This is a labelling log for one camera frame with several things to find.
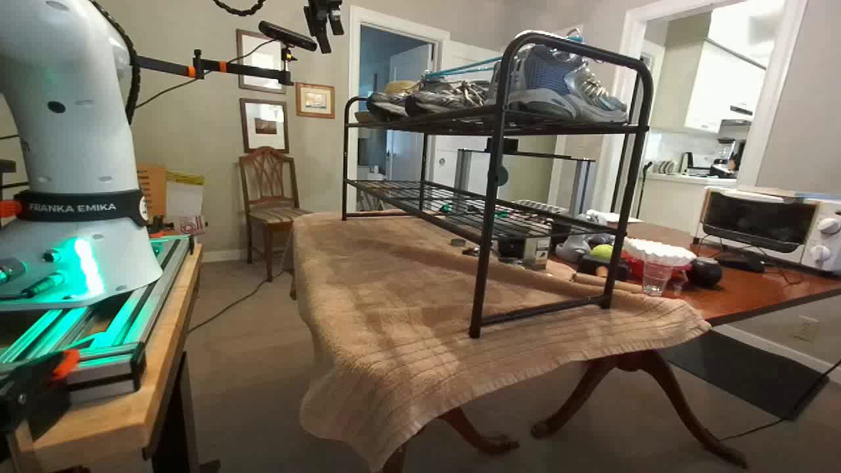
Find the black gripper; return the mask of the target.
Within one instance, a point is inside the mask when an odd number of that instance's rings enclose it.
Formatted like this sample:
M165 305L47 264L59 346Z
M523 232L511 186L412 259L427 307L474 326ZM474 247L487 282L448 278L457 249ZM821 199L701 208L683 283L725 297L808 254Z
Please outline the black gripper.
M332 49L328 36L344 33L343 2L344 0L307 0L305 4L307 31L316 40L320 52Z

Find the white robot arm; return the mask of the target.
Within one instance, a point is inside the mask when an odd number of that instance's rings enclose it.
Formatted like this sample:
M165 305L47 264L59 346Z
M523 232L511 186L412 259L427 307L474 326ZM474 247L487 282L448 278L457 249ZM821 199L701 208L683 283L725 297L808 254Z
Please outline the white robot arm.
M163 276L121 94L136 62L93 0L0 0L0 94L30 176L2 205L2 313L84 307Z

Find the wooden robot base bench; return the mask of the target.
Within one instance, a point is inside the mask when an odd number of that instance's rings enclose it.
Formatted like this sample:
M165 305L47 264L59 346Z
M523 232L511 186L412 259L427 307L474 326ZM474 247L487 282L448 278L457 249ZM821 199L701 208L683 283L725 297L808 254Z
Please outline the wooden robot base bench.
M195 247L180 268L147 339L143 387L73 404L40 439L21 426L8 439L14 473L201 473L186 358L201 259L203 247Z

